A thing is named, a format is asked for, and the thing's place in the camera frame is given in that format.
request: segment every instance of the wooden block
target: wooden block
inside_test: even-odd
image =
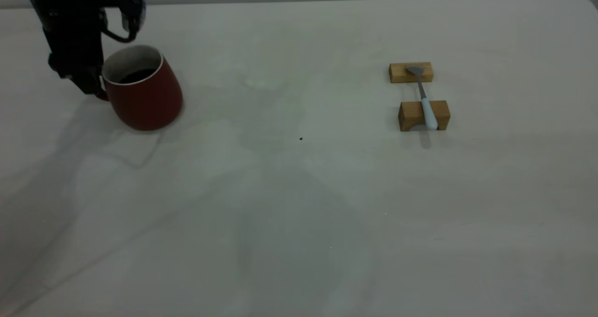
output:
[[[438,122],[438,130],[446,130],[450,120],[449,105],[444,100],[430,101],[430,105]],[[399,108],[401,132],[408,132],[416,124],[425,123],[426,119],[423,117],[420,101],[401,102],[401,108]]]
[[[432,63],[399,63],[391,64],[388,69],[388,74],[391,76],[391,83],[417,83],[417,77],[406,70],[407,66],[421,66],[424,71],[421,75],[421,81],[429,83],[434,79],[434,71],[432,70]]]

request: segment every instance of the mug rim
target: mug rim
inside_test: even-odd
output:
[[[135,81],[134,83],[126,83],[126,84],[122,84],[122,83],[117,83],[115,81],[112,81],[110,79],[106,78],[105,75],[105,71],[106,71],[106,65],[111,66],[111,60],[114,62],[116,60],[114,60],[117,56],[121,56],[122,54],[125,53],[129,53],[131,50],[133,49],[151,49],[152,51],[156,51],[158,52],[158,54],[160,55],[160,66],[158,66],[158,68],[156,68],[156,70],[154,70],[154,72],[139,80],[139,81]],[[104,62],[103,66],[102,66],[102,79],[108,83],[110,83],[111,85],[117,85],[117,86],[130,86],[130,85],[136,85],[138,83],[143,83],[144,81],[152,78],[154,75],[156,75],[156,73],[158,73],[161,68],[162,65],[164,64],[164,55],[162,55],[162,52],[160,52],[158,49],[156,49],[156,47],[153,46],[149,46],[149,45],[133,45],[133,46],[129,46],[129,47],[125,47],[124,49],[120,49],[119,51],[116,51],[115,53],[112,53]]]

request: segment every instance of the spoon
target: spoon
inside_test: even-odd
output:
[[[438,128],[438,122],[432,111],[432,106],[426,98],[426,92],[423,90],[421,85],[421,75],[423,74],[423,67],[420,66],[408,66],[407,70],[417,77],[417,85],[419,85],[419,94],[421,96],[421,108],[423,108],[423,117],[426,119],[426,127],[428,130],[436,130]]]

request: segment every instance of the white table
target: white table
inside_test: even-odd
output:
[[[186,101],[151,134],[0,21],[0,316],[598,313],[587,0],[149,7]],[[446,132],[398,129],[420,61]]]

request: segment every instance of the spoon handle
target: spoon handle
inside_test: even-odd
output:
[[[438,122],[432,111],[432,106],[427,98],[421,99],[421,108],[423,108],[423,117],[426,119],[426,127],[428,130],[436,130],[438,128]]]

